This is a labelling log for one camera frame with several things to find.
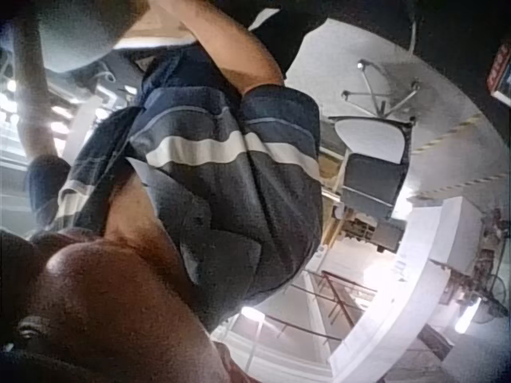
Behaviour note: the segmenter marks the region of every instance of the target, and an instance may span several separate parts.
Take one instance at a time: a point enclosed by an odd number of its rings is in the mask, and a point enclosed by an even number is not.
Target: skin
[[[195,34],[241,94],[283,84],[264,46],[214,6],[201,0],[162,5]],[[56,152],[46,124],[50,106],[37,41],[35,19],[19,19],[14,31],[19,129],[32,159]],[[131,168],[117,177],[103,236],[68,230],[39,235],[35,242],[47,261],[24,314],[46,325],[35,329],[28,350],[113,380],[245,381],[190,310],[193,285]],[[33,326],[30,320],[22,324]]]

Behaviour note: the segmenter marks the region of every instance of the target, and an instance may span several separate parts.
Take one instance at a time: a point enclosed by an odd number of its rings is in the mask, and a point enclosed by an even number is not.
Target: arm
[[[29,160],[57,155],[50,128],[50,98],[42,63],[38,21],[27,8],[13,22],[18,134]]]
[[[195,35],[242,95],[259,85],[283,85],[279,66],[264,45],[209,2],[166,0],[161,5]]]

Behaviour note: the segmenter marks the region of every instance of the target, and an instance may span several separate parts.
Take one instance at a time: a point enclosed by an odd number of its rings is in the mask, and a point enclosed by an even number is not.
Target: ceiling light
[[[259,310],[254,309],[253,307],[247,307],[245,306],[243,309],[241,309],[241,314],[244,317],[247,317],[248,319],[251,319],[252,321],[256,322],[263,322],[266,318],[266,315],[261,313]]]
[[[56,133],[69,134],[69,128],[62,122],[55,121],[50,124],[51,130]]]
[[[108,116],[110,115],[110,113],[108,113],[106,110],[104,110],[103,108],[98,108],[96,109],[96,117],[98,120],[104,120],[105,118],[107,118]]]
[[[13,125],[13,127],[16,128],[18,126],[18,122],[19,122],[19,115],[13,114],[10,117],[9,122],[10,122],[11,125]]]
[[[57,149],[58,155],[61,156],[64,152],[65,141],[60,138],[54,138],[53,142],[55,143],[55,148]]]
[[[126,89],[126,92],[128,92],[134,96],[137,94],[137,88],[135,88],[134,86],[125,85],[125,89]]]
[[[467,329],[470,326],[470,323],[472,322],[473,316],[477,313],[477,309],[479,308],[479,305],[481,304],[481,298],[477,298],[477,301],[472,305],[468,306],[461,317],[456,322],[456,325],[454,326],[454,329],[459,334],[464,334]]]
[[[5,94],[0,93],[0,108],[9,113],[16,113],[18,111],[18,104],[16,104],[16,101],[9,100]]]
[[[62,108],[61,106],[54,106],[52,109],[56,114],[60,114],[61,116],[71,120],[73,118],[73,114],[66,108]]]
[[[7,81],[7,90],[9,90],[12,93],[16,92],[16,81],[8,80]]]

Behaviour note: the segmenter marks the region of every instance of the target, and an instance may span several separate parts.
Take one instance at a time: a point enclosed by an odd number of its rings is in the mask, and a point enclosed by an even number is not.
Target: cable
[[[408,48],[409,54],[414,54],[415,45],[417,44],[417,20],[412,23],[412,31],[410,34],[410,47]]]

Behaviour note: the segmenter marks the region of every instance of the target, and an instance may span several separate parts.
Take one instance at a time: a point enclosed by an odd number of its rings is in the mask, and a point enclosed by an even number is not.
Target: floor
[[[420,81],[422,88],[410,102],[408,113],[395,116],[418,118],[412,149],[422,147],[480,113],[466,95],[423,61],[370,32],[334,20],[328,20],[305,38],[287,73],[287,85],[311,95],[318,102],[323,119],[361,115],[341,98],[344,89],[365,90],[357,69],[360,58],[374,62],[390,74],[392,80],[386,81],[376,72],[368,73],[377,93],[404,94],[413,80]],[[361,105],[369,106],[366,101],[360,98]],[[490,122],[482,117],[457,135],[414,155],[404,192],[406,197],[432,192],[428,196],[434,199],[463,195],[482,211],[499,207],[507,212],[509,178],[502,174],[507,172],[509,149]],[[437,191],[489,176],[502,178]]]

